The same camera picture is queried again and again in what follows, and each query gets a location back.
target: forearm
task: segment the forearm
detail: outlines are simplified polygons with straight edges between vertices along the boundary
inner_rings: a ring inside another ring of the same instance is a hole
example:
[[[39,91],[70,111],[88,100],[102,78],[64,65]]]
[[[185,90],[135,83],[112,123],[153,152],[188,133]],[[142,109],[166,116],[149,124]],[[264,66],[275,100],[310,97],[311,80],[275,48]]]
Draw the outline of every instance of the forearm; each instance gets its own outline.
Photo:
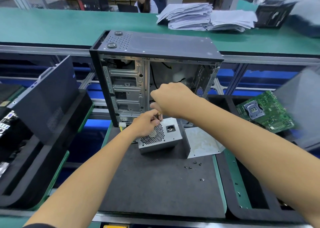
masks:
[[[278,198],[302,214],[306,210],[319,214],[316,157],[204,99],[191,106],[188,120],[229,149]]]
[[[26,223],[87,228],[135,134],[128,127],[81,165]]]

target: white shirt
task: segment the white shirt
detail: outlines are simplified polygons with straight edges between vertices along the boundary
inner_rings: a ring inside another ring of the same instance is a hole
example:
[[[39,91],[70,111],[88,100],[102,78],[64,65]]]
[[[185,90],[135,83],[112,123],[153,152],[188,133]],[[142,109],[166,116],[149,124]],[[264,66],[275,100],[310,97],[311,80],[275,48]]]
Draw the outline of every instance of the white shirt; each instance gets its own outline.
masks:
[[[140,12],[140,9],[138,7],[138,1],[136,1],[134,5],[138,8],[138,12]],[[154,0],[150,0],[150,13],[158,14],[158,7]]]

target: laptop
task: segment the laptop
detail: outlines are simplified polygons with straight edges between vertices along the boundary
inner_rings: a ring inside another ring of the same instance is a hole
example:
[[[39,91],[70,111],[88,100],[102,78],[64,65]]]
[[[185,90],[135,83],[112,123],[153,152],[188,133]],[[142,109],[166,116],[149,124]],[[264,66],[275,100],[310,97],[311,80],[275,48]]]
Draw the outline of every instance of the laptop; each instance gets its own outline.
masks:
[[[138,12],[138,7],[126,5],[126,4],[117,4],[119,12]]]

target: hand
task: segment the hand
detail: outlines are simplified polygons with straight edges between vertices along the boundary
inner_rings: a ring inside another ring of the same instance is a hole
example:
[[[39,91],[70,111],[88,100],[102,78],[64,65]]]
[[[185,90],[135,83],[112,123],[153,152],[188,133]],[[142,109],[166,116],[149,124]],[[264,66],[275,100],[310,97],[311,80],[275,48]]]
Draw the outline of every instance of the hand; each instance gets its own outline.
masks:
[[[156,101],[150,107],[160,113],[174,117],[188,119],[192,112],[192,104],[198,102],[199,97],[181,82],[161,84],[159,89],[151,92],[151,97]]]
[[[149,135],[155,126],[160,124],[160,120],[155,117],[160,115],[158,110],[152,109],[145,113],[140,114],[139,117],[132,121],[132,124],[126,129],[131,129],[134,132],[136,138]]]

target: paper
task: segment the paper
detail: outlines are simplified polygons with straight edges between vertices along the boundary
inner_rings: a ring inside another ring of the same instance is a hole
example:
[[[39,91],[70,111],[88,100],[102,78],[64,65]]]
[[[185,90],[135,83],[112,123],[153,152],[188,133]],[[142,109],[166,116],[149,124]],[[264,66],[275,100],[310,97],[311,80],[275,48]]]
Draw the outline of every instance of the paper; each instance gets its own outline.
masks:
[[[174,30],[235,30],[244,32],[254,28],[257,16],[252,11],[213,10],[209,3],[169,4],[157,16],[157,24],[164,19]]]

